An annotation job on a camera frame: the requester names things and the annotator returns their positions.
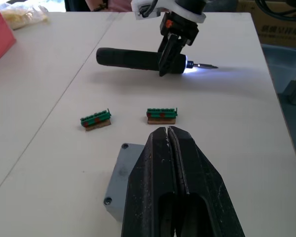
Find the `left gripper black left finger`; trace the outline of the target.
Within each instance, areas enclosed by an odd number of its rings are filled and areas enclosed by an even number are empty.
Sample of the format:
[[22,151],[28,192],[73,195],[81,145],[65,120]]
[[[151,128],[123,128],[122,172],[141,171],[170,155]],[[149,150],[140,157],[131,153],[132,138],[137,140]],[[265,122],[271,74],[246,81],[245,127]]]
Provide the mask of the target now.
[[122,223],[124,237],[172,237],[177,184],[165,127],[153,131],[128,179]]

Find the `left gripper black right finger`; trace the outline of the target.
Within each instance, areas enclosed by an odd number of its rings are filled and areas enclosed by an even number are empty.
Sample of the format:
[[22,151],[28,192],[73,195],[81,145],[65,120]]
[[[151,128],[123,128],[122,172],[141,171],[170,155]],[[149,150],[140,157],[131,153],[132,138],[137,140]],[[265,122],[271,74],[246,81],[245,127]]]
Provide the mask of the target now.
[[168,127],[178,185],[179,237],[243,237],[245,234],[220,173],[189,132]]

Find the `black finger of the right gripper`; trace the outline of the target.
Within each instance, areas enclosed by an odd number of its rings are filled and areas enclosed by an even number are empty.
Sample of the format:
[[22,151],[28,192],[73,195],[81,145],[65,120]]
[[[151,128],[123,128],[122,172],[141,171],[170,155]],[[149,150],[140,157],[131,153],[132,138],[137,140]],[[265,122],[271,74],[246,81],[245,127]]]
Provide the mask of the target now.
[[162,77],[170,72],[173,62],[182,50],[182,40],[180,36],[176,34],[168,34],[163,37],[163,40],[158,49],[158,53],[161,53],[159,59],[159,75]]

